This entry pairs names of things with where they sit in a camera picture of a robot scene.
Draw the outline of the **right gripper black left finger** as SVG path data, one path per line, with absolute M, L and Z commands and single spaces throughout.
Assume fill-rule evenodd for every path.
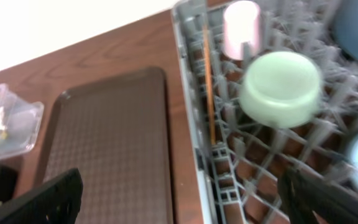
M 74 224 L 80 212 L 82 193 L 79 170 L 69 169 L 0 205 L 0 224 Z

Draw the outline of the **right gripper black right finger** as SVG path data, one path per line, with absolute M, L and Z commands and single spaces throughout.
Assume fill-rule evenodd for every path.
M 290 223 L 358 223 L 358 199 L 321 179 L 289 168 L 277 188 Z

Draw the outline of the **mint green bowl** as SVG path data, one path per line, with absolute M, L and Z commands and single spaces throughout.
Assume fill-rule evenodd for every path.
M 318 113 L 323 74 L 309 57 L 288 51 L 265 54 L 247 68 L 239 105 L 254 121 L 271 128 L 295 128 Z

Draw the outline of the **pink cup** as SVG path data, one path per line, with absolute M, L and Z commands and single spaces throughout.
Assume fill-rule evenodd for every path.
M 253 1 L 235 1 L 223 12 L 223 52 L 234 60 L 242 60 L 243 44 L 251 56 L 260 52 L 260 7 Z

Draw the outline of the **wooden chopstick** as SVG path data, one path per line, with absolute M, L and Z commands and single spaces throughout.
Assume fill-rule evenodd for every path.
M 208 119 L 209 119 L 209 135 L 211 144 L 216 144 L 216 129 L 214 122 L 214 99 L 213 99 L 213 81 L 211 77 L 211 62 L 209 52 L 209 39 L 208 27 L 203 26 L 203 50 L 204 50 L 204 67 L 205 67 L 205 83 L 207 91 L 207 106 L 208 106 Z

